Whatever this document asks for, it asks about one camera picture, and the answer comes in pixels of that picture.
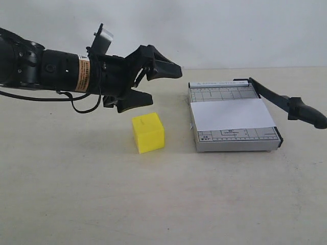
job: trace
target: white wall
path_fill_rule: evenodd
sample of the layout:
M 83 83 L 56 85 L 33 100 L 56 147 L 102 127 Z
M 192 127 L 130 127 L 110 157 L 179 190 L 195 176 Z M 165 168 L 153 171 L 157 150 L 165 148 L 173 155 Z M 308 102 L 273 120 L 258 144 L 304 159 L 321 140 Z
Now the white wall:
M 0 25 L 85 53 L 101 22 L 109 54 L 155 45 L 184 68 L 327 65 L 327 0 L 1 0 Z

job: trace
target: warning sticker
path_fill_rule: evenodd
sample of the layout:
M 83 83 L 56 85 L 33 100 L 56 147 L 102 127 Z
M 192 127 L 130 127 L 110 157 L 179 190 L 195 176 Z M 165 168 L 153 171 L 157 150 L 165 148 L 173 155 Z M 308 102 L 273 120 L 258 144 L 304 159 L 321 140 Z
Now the warning sticker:
M 78 56 L 79 58 L 79 75 L 75 91 L 86 92 L 90 82 L 90 60 L 86 56 Z

